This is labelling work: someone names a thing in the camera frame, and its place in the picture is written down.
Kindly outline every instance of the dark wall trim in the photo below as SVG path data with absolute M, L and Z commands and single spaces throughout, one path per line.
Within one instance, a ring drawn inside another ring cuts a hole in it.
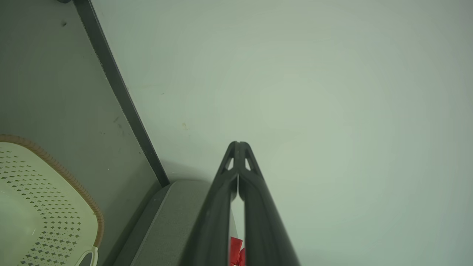
M 169 185 L 169 179 L 167 178 L 166 172 L 164 171 L 158 155 L 151 144 L 151 140 L 149 140 L 148 134 L 146 133 L 143 123 L 136 111 L 135 105 L 131 100 L 128 89 L 126 88 L 122 75 L 118 70 L 115 59 L 102 31 L 102 27 L 98 22 L 92 3 L 89 0 L 74 0 L 74 5 L 76 6 L 80 19 L 82 20 L 82 24 L 84 24 L 84 28 L 90 42 L 92 43 L 95 53 L 102 64 L 105 76 L 114 91 L 118 103 L 120 103 L 120 106 L 125 113 L 125 117 L 128 120 L 138 143 L 143 149 L 149 164 L 153 168 L 159 183 L 163 187 Z

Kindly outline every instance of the plastic basket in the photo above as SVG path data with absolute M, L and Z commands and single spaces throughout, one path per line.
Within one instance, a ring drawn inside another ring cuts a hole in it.
M 79 265 L 97 250 L 104 219 L 91 196 L 52 156 L 0 135 L 0 252 L 3 265 Z

